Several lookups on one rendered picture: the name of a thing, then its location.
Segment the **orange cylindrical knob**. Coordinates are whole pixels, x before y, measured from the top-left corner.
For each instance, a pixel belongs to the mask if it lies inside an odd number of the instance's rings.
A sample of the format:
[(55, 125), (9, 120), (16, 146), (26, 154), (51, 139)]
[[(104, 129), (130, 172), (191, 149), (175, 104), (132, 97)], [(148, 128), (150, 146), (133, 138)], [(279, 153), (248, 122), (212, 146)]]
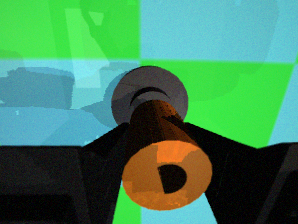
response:
[(207, 189), (208, 155), (171, 104), (149, 100), (132, 113), (122, 186), (132, 202), (154, 211), (185, 207)]

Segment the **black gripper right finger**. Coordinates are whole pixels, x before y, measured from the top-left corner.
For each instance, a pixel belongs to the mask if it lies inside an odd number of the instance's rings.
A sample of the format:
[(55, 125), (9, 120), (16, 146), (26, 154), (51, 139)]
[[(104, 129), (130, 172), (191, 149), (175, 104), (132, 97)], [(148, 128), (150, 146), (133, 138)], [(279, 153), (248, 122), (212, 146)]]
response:
[(256, 148), (184, 122), (211, 163), (204, 192), (217, 224), (264, 224), (289, 173), (298, 142)]

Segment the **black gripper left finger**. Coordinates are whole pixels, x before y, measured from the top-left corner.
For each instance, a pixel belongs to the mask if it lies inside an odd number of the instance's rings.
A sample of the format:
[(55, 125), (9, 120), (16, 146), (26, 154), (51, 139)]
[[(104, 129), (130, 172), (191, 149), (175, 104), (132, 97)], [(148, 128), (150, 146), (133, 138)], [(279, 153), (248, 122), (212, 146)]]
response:
[(0, 146), (0, 194), (68, 194), (79, 224), (113, 224), (129, 123), (86, 146)]

